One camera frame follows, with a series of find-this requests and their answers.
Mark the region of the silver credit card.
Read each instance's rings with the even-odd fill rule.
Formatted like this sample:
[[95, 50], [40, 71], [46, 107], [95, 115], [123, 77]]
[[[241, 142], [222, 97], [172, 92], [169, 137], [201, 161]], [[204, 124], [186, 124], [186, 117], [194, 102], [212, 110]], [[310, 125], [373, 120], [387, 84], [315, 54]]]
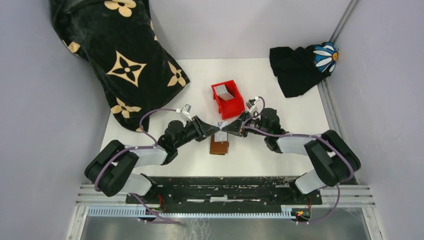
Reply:
[[222, 131], [224, 127], [227, 126], [226, 121], [220, 121], [217, 122], [217, 126], [220, 128], [220, 131], [214, 134], [214, 141], [215, 142], [227, 142], [228, 141], [228, 133]]

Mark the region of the red plastic bin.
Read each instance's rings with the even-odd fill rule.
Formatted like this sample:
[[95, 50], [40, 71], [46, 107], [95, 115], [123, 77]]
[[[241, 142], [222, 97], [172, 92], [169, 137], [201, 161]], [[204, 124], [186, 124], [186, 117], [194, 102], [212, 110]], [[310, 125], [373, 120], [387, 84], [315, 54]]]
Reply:
[[[224, 86], [226, 93], [233, 98], [224, 100], [218, 95], [217, 87]], [[213, 99], [217, 103], [218, 113], [222, 120], [238, 117], [245, 110], [245, 101], [234, 80], [228, 80], [211, 85]]]

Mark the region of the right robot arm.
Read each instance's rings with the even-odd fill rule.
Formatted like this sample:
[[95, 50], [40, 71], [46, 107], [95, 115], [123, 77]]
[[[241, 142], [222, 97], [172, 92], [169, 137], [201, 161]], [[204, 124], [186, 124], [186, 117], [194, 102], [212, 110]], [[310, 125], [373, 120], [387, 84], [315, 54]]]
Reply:
[[309, 158], [313, 169], [292, 181], [289, 199], [302, 204], [309, 193], [347, 182], [361, 168], [361, 162], [334, 130], [321, 134], [293, 133], [284, 130], [277, 110], [265, 108], [260, 113], [244, 111], [222, 131], [238, 137], [249, 133], [264, 137], [268, 149], [278, 154], [297, 154]]

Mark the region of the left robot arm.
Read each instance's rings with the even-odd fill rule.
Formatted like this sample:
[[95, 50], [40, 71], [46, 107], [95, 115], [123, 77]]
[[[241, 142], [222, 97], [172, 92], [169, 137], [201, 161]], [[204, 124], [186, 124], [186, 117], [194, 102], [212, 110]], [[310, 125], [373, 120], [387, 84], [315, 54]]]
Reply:
[[201, 142], [218, 133], [218, 126], [194, 116], [186, 123], [171, 121], [156, 146], [129, 146], [112, 140], [88, 164], [85, 177], [94, 183], [95, 190], [112, 197], [119, 192], [136, 194], [145, 203], [156, 200], [156, 183], [144, 174], [133, 173], [134, 168], [150, 165], [163, 166], [178, 156], [178, 148], [195, 140]]

